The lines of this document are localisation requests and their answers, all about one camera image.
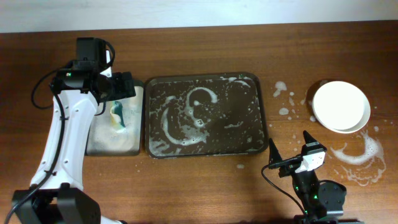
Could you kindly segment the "green yellow sponge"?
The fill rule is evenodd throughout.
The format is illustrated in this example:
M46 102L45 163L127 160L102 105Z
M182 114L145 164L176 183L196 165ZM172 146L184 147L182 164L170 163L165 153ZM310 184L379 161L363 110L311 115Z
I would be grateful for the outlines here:
M126 126L124 124L122 103L120 101L113 101L109 110L109 114L111 117L111 124L113 129L117 133L123 132Z

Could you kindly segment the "grey tray with soapy water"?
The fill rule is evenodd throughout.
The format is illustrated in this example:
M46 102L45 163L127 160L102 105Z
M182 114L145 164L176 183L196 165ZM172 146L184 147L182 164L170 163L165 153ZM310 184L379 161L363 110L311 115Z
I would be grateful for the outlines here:
M112 96L91 122L87 156L136 156L141 143L144 83L134 80L135 96Z

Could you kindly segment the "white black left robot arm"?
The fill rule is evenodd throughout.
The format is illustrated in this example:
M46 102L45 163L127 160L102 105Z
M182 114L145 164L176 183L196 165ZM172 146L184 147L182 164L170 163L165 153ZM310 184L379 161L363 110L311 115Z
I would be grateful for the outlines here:
M17 190L5 223L113 223L83 191L83 161L99 104L136 95L130 72L105 75L110 63L71 61L52 73L50 132L29 189Z

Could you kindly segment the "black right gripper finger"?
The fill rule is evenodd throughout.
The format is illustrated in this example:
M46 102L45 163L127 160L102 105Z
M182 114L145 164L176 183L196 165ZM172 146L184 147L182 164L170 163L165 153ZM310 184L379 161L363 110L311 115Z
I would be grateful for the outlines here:
M302 151L326 151L326 147L319 143L309 132L303 131L305 144L302 146Z
M269 165L275 164L282 161L282 157L279 154L279 150L277 149L272 138L269 139Z

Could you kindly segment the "white plate with red stain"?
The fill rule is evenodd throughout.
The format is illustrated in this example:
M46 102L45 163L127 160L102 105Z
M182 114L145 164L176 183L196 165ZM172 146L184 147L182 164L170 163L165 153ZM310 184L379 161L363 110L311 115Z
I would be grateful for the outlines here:
M369 121L371 107L365 95L333 100L331 108L319 117L326 128L341 134L355 133Z

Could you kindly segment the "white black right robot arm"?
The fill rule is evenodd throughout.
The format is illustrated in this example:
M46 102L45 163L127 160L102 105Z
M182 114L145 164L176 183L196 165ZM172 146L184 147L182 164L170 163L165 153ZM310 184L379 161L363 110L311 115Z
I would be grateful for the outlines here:
M269 163L261 169L262 177L299 207L302 213L293 217L294 223L360 223L359 220L340 218L343 216L346 187L332 180L320 180L315 173L324 164L327 148L307 131L303 132L303 138L305 144L301 153L288 159L281 157L273 139L270 139ZM280 178L291 177L297 198L269 180L264 173L266 169L277 169Z

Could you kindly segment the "dark brown plastic tray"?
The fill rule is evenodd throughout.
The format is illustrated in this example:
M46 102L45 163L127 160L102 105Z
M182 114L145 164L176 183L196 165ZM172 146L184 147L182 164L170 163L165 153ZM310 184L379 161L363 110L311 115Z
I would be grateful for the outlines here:
M154 159L258 154L268 147L260 80L249 72L151 78L145 150Z

